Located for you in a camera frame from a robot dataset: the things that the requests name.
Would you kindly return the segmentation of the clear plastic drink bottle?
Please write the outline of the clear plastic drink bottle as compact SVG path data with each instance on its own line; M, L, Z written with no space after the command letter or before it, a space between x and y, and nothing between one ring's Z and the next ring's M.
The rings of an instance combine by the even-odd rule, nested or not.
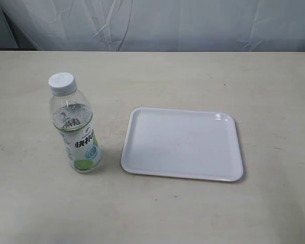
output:
M102 152L92 126L89 101L70 73L56 73L48 84L52 93L49 102L52 123L64 142L70 166L78 173L94 170Z

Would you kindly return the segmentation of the white rectangular plastic tray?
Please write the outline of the white rectangular plastic tray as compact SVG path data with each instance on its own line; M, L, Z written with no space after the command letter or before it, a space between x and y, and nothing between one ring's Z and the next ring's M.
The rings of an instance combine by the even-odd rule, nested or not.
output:
M128 173L235 182L244 175L235 120L220 112L137 108L120 158Z

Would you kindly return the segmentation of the white fabric backdrop curtain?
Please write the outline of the white fabric backdrop curtain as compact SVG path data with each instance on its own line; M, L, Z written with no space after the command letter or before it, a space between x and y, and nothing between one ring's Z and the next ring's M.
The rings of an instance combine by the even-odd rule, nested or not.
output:
M301 51L305 1L0 1L39 50Z

